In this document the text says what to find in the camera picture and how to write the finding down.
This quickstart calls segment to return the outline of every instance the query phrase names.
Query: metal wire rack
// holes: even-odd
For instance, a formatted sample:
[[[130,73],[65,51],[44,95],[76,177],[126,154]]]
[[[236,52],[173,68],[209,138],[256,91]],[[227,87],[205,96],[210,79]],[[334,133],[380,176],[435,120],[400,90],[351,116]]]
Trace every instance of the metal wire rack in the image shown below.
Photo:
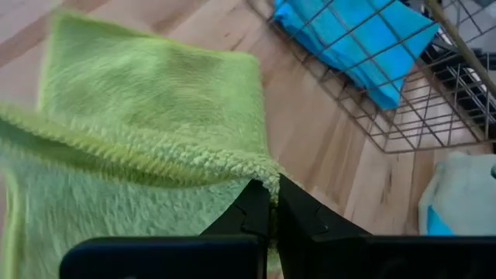
[[[330,11],[339,19],[339,13],[332,7],[334,0],[322,0],[322,7],[310,17],[298,15],[304,25],[294,33],[287,33],[274,20],[273,14],[281,5],[274,7],[273,0],[246,1],[288,44],[291,52],[320,87],[336,100],[339,107],[385,153],[496,142],[496,98],[493,96],[496,94],[496,85],[493,82],[496,74],[493,76],[492,72],[496,70],[496,54],[491,52],[496,53],[496,8],[492,18],[492,6],[477,4],[484,2],[483,0],[402,1],[410,9],[432,19],[432,23],[404,38],[396,33],[382,14],[382,11],[398,0],[387,1],[381,7],[374,7],[374,0],[367,0],[374,7],[374,12],[356,26],[346,26],[341,21],[346,33],[332,42],[325,42],[319,36],[312,28],[312,21],[323,11]],[[293,1],[296,0],[281,0],[278,3],[291,5]],[[368,53],[362,42],[353,35],[353,31],[373,17],[379,17],[385,22],[396,36],[396,43],[379,52]],[[414,57],[405,41],[436,23],[439,23],[439,30],[434,39],[420,57]],[[319,53],[314,51],[312,54],[298,43],[295,35],[303,28],[310,29],[322,42],[324,47],[319,52],[332,47],[344,36],[351,36],[367,57],[355,61],[346,69],[332,68],[317,58]],[[404,46],[415,64],[407,74],[391,79],[374,58],[398,45]],[[396,108],[380,109],[367,96],[367,92],[373,88],[357,88],[346,76],[349,69],[359,67],[367,61],[373,62],[386,76],[386,82],[376,84],[377,88],[403,79],[404,82],[398,89],[400,102]]]

